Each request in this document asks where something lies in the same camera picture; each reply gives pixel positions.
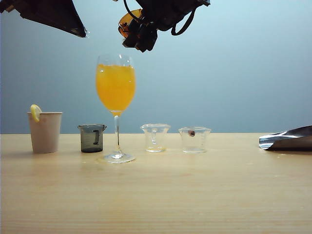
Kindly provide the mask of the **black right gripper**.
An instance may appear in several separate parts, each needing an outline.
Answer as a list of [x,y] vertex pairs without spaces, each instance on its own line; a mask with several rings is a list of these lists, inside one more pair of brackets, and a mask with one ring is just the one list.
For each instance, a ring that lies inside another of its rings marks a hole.
[[209,6],[209,0],[137,0],[142,7],[143,20],[148,23],[141,28],[136,20],[121,25],[127,48],[141,52],[152,51],[157,40],[157,29],[167,31],[179,23],[190,12],[200,6]]

